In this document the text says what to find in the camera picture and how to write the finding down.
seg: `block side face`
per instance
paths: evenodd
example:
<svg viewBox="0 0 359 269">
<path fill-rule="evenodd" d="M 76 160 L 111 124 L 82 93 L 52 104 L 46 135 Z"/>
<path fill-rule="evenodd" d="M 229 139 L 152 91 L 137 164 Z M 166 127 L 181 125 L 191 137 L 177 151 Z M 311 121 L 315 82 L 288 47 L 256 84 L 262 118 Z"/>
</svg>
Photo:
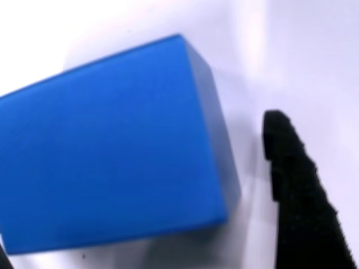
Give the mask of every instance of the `block side face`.
<svg viewBox="0 0 359 269">
<path fill-rule="evenodd" d="M 225 218 L 181 38 L 0 100 L 9 253 L 162 234 Z"/>
<path fill-rule="evenodd" d="M 215 81 L 208 64 L 188 43 L 187 52 L 215 155 L 225 202 L 232 211 L 240 197 L 240 184 Z"/>
</svg>

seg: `blue foam block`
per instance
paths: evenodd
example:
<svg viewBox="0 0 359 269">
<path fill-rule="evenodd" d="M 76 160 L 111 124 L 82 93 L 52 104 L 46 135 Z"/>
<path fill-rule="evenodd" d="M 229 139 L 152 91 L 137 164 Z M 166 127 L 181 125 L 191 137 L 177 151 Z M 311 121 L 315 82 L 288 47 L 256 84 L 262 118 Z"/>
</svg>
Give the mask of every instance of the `blue foam block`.
<svg viewBox="0 0 359 269">
<path fill-rule="evenodd" d="M 0 98 L 9 254 L 220 224 L 240 195 L 208 65 L 180 36 Z"/>
</svg>

